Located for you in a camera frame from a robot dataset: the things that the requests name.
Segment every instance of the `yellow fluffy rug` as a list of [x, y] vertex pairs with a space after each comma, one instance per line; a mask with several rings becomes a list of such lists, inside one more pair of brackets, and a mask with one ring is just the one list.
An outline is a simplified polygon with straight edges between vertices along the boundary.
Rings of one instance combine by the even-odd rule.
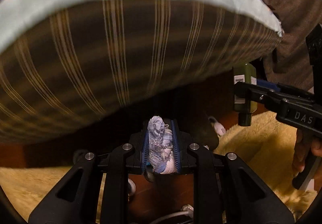
[[317, 193], [292, 187], [292, 160], [296, 128], [278, 122], [276, 114], [265, 112], [252, 118], [252, 126], [230, 128], [220, 138], [214, 153], [234, 152], [275, 192], [297, 220]]
[[[215, 152], [235, 152], [298, 218], [311, 204], [316, 192], [292, 188], [295, 140], [295, 128], [277, 122], [274, 113], [266, 112], [254, 116], [250, 127], [233, 126], [220, 139]], [[69, 169], [0, 168], [0, 185], [19, 214], [28, 220], [31, 211]]]

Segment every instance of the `blue object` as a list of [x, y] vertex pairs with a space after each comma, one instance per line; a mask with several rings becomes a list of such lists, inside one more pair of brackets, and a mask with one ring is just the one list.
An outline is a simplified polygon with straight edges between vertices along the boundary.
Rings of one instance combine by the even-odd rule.
[[174, 156], [174, 163], [175, 167], [177, 168], [177, 172], [180, 173], [181, 171], [181, 162], [180, 162], [180, 149], [178, 144], [177, 133], [175, 131], [174, 121], [171, 120], [171, 127], [172, 127], [172, 151]]
[[147, 130], [145, 132], [143, 150], [142, 150], [142, 154], [141, 154], [141, 169], [142, 169], [142, 172], [144, 172], [144, 169], [145, 169], [145, 167], [147, 165], [148, 155], [149, 155], [149, 130], [147, 128]]
[[281, 91], [281, 88], [277, 87], [275, 83], [272, 83], [269, 81], [257, 79], [257, 85], [265, 88], [273, 89], [274, 91], [277, 91], [277, 92]]

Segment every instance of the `metal screw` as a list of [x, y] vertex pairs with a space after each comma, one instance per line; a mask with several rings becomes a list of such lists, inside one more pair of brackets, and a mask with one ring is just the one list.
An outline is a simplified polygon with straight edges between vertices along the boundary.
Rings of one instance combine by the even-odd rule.
[[125, 151], [129, 151], [130, 149], [132, 149], [132, 145], [130, 143], [125, 143], [122, 148]]
[[95, 154], [92, 152], [86, 153], [86, 155], [85, 155], [85, 159], [89, 160], [89, 161], [94, 159], [94, 157], [95, 157]]
[[228, 153], [227, 158], [230, 159], [231, 161], [234, 161], [237, 159], [237, 155], [231, 152], [231, 153]]
[[189, 147], [190, 147], [190, 149], [192, 149], [194, 151], [197, 150], [197, 149], [199, 149], [199, 145], [197, 143], [191, 143], [189, 145]]

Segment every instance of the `green bottle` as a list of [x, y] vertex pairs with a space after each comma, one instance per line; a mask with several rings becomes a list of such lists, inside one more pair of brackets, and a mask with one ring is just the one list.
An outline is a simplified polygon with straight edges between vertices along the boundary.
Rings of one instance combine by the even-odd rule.
[[[257, 84], [256, 68], [249, 63], [233, 67], [234, 84], [246, 82]], [[250, 126], [252, 124], [252, 113], [257, 109], [257, 102], [238, 98], [234, 95], [234, 111], [238, 112], [238, 125]]]

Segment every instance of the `black device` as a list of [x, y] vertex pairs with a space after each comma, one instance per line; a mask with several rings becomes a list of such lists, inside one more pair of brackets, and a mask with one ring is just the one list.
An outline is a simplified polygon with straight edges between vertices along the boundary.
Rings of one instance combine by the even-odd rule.
[[[310, 64], [313, 68], [314, 94], [282, 84], [277, 84], [280, 89], [272, 89], [237, 83], [234, 93], [248, 101], [263, 103], [268, 110], [277, 113], [276, 119], [282, 123], [294, 126], [303, 131], [306, 141], [313, 137], [322, 138], [322, 26], [318, 24], [306, 37], [309, 51]], [[296, 189], [305, 190], [313, 178], [322, 159], [309, 151], [305, 160], [304, 171], [293, 179]]]
[[[291, 224], [292, 213], [235, 153], [213, 154], [194, 143], [172, 120], [178, 174], [194, 174], [194, 223]], [[100, 223], [128, 223], [128, 174], [142, 174], [148, 147], [147, 122], [129, 143], [111, 153], [87, 153], [45, 196], [30, 224], [95, 223], [99, 189], [106, 173]]]

